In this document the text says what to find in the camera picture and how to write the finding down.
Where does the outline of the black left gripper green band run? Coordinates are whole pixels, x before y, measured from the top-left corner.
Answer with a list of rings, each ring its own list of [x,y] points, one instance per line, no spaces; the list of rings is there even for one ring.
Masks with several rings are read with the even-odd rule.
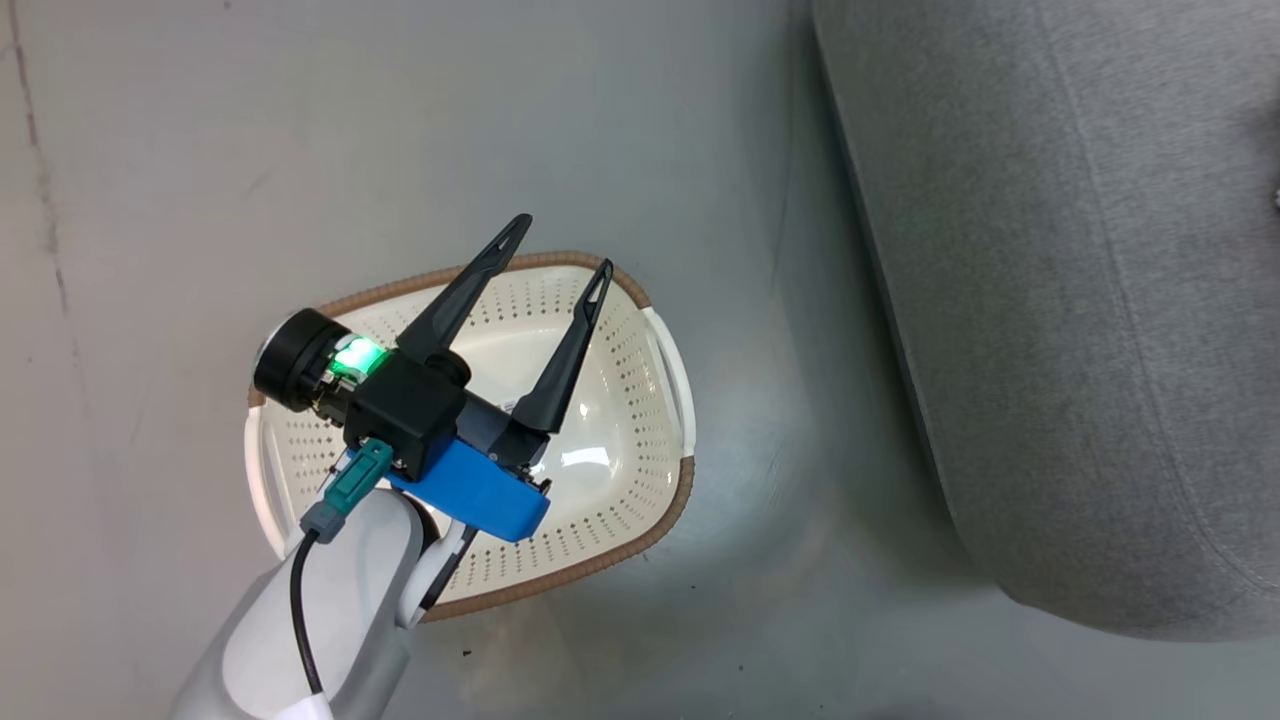
[[[614,272],[609,259],[595,269],[550,360],[511,413],[479,398],[451,346],[531,224],[530,214],[516,215],[389,350],[357,348],[361,338],[346,325],[312,307],[297,311],[260,348],[253,387],[340,428],[352,450],[369,439],[388,445],[396,479],[424,478],[454,439],[502,468],[531,465],[561,432]]]

